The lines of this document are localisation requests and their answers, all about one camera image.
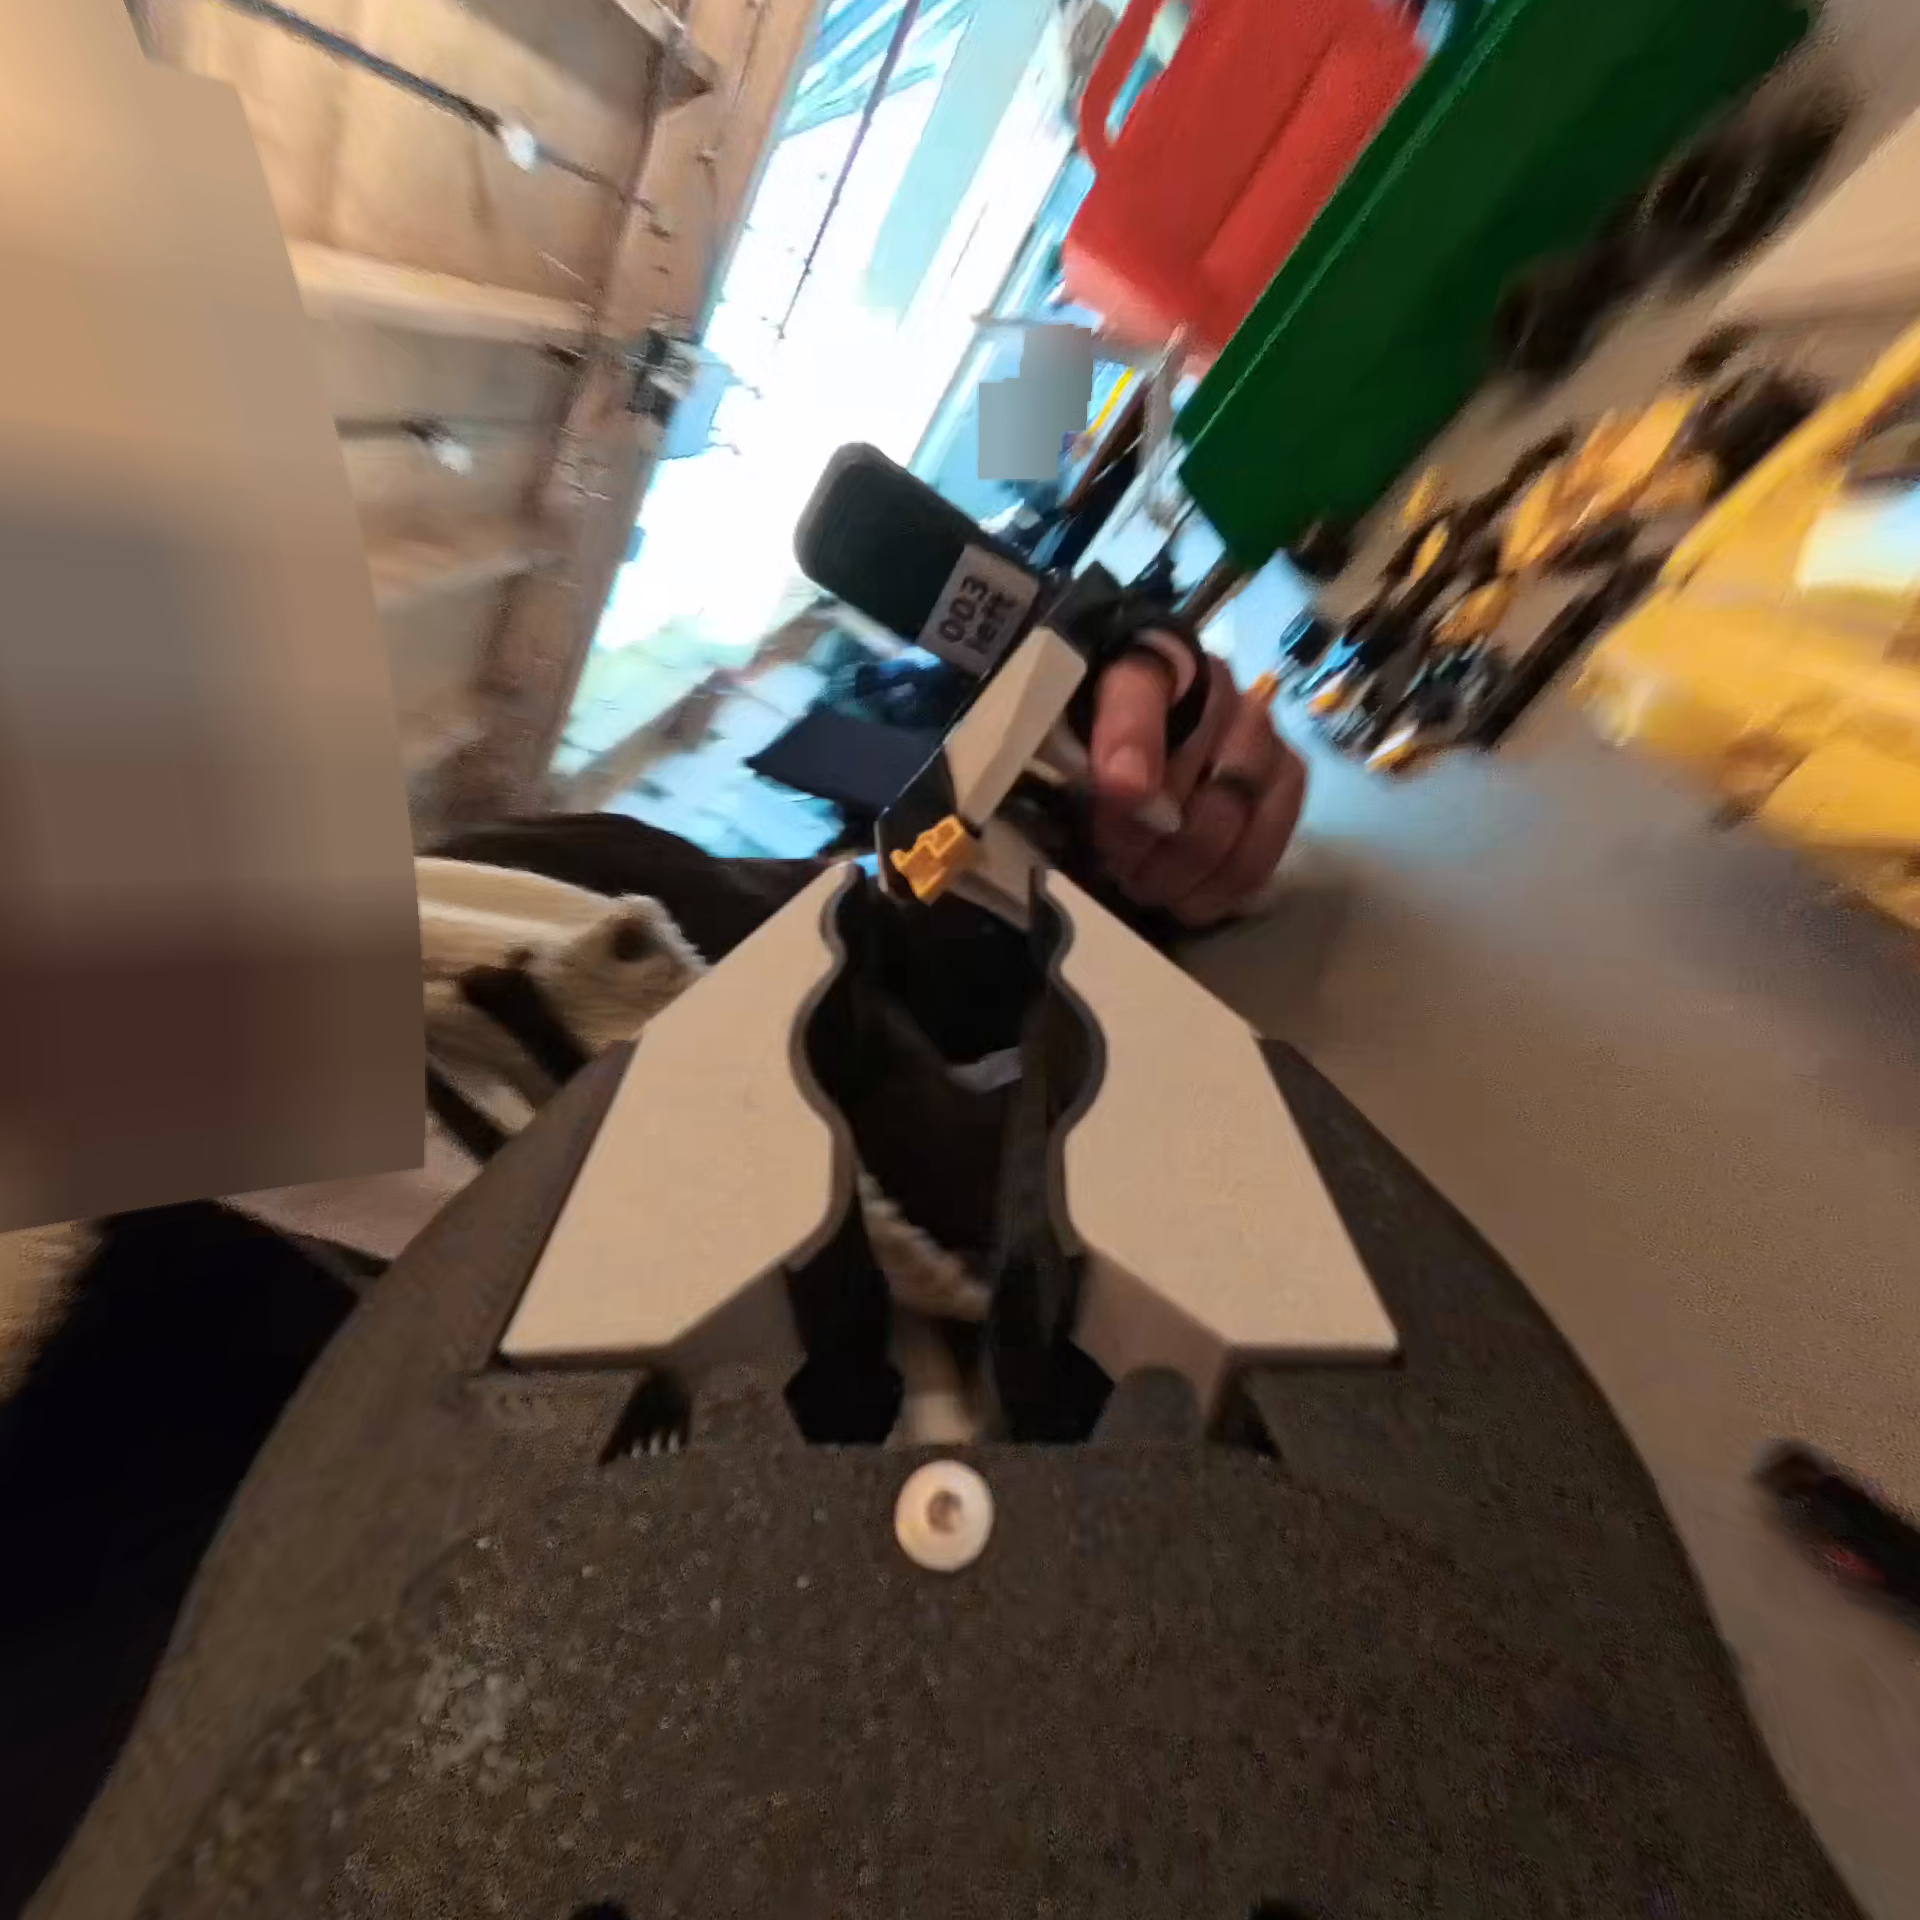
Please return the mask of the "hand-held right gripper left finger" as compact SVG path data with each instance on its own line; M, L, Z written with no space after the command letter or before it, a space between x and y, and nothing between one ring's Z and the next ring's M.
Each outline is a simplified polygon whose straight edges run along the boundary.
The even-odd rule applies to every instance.
M811 1068L849 970L838 863L653 1016L510 1311L515 1371L763 1366L805 1438L881 1445L903 1380L844 1114Z

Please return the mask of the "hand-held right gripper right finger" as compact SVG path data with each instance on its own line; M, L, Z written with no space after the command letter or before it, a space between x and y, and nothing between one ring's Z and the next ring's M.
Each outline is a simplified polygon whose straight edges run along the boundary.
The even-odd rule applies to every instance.
M1259 1370L1393 1366L1401 1333L1247 1021L1086 888L1029 885L998 1149L991 1421L1076 1443L1130 1375L1214 1424Z

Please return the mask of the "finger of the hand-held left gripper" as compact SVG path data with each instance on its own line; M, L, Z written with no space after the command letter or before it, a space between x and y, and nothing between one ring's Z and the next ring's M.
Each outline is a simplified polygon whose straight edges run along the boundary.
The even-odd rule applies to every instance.
M1047 868L1055 867L1090 795L1089 750L1070 726L1086 677L1068 638L1052 628L1022 638L881 811L875 882L901 885L889 848L909 845L949 814L974 837L1029 837Z
M1031 931L1047 856L1029 837L978 837L956 875L956 896L1015 931Z

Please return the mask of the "pile of black brick parts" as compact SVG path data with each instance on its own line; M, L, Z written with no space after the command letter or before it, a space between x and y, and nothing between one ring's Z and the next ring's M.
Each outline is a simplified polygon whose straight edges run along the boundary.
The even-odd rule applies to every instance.
M1719 327L1644 402L1537 439L1489 488L1429 469L1354 612L1302 612L1255 680L1369 775L1489 751L1829 386Z

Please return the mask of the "black brick beam piece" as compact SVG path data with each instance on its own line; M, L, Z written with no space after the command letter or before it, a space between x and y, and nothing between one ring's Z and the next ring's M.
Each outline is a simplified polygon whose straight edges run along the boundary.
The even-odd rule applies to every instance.
M1917 1525L1799 1443L1769 1446L1755 1484L1778 1523L1838 1584L1917 1626Z

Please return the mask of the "yellow toy brick car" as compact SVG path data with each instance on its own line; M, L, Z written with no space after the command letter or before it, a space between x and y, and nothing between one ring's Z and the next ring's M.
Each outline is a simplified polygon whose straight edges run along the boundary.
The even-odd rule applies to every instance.
M1917 931L1917 327L1705 511L1573 694L1717 821Z

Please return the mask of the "person's left hand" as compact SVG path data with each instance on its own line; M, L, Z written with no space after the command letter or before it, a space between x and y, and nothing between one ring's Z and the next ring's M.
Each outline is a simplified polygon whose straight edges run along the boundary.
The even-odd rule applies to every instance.
M1274 879L1306 810L1302 759L1268 700L1226 662L1156 627L1093 687L1093 868L1118 901L1209 931Z

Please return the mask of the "red storage bin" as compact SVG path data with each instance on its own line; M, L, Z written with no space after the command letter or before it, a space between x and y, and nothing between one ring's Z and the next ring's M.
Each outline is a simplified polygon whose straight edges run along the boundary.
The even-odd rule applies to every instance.
M1118 12L1076 108L1063 287L1118 341L1214 362L1426 64L1413 4L1198 2L1125 115L1163 4Z

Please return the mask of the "green storage bin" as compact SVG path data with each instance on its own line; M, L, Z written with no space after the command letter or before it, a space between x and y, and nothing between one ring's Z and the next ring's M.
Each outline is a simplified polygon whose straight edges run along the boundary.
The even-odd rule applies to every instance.
M1795 2L1461 7L1174 419L1226 555L1258 572L1367 514L1483 382L1522 271L1590 243L1810 27Z

